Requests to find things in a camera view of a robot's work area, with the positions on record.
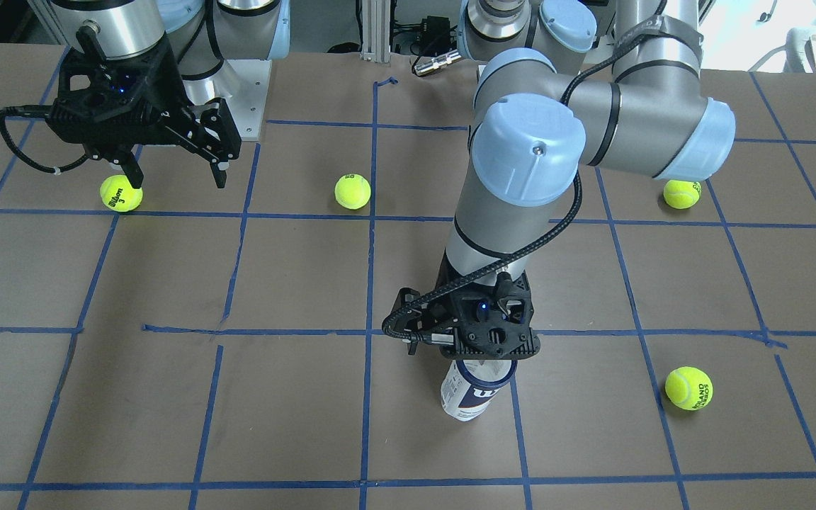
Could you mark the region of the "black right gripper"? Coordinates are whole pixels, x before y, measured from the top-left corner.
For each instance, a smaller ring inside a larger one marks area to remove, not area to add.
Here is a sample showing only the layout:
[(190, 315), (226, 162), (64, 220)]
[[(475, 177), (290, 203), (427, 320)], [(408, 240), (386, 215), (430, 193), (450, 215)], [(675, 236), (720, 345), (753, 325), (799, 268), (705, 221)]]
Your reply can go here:
[(188, 100), (171, 45), (159, 42), (139, 56), (97, 62), (82, 99), (82, 143), (91, 157), (109, 158), (130, 187), (145, 175), (130, 145), (175, 145), (210, 165), (218, 188), (239, 158), (241, 136), (224, 99), (201, 106)]

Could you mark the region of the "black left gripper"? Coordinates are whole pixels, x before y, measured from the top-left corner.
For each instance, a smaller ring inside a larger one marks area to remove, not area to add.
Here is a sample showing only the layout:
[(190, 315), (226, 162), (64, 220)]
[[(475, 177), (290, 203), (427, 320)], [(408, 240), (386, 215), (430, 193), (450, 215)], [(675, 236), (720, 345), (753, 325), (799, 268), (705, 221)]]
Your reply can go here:
[(528, 275), (505, 268), (486, 275), (492, 284), (470, 282), (435, 300), (437, 334), (528, 334), (531, 288)]

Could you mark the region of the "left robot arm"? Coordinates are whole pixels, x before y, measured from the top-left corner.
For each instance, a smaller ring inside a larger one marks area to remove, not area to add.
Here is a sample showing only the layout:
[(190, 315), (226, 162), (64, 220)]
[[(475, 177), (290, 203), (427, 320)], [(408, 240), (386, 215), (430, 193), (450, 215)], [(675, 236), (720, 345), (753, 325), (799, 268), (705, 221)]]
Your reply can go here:
[(512, 280), (579, 168), (702, 181), (731, 151), (735, 114), (703, 96), (696, 1), (618, 1), (612, 54), (581, 67), (598, 21), (579, 1), (465, 1), (458, 49), (485, 62), (469, 168), (438, 287), (494, 262)]

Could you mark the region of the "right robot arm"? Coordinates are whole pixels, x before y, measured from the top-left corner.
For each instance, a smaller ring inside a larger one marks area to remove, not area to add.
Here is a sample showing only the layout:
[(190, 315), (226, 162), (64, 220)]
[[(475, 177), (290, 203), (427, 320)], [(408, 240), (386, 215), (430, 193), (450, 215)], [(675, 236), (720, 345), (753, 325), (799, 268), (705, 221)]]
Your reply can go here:
[(283, 59), (288, 1), (52, 1), (70, 50), (46, 114), (63, 142), (120, 169), (134, 188), (136, 146), (204, 159), (218, 188), (249, 133), (234, 60)]

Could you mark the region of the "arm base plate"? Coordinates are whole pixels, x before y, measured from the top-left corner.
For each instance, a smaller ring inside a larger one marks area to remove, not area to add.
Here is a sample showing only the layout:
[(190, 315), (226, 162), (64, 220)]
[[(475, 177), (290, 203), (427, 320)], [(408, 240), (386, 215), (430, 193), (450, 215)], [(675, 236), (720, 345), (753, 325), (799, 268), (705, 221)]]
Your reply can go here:
[(268, 60), (227, 60), (218, 72), (218, 91), (227, 101), (243, 141), (258, 142), (261, 138), (272, 68)]

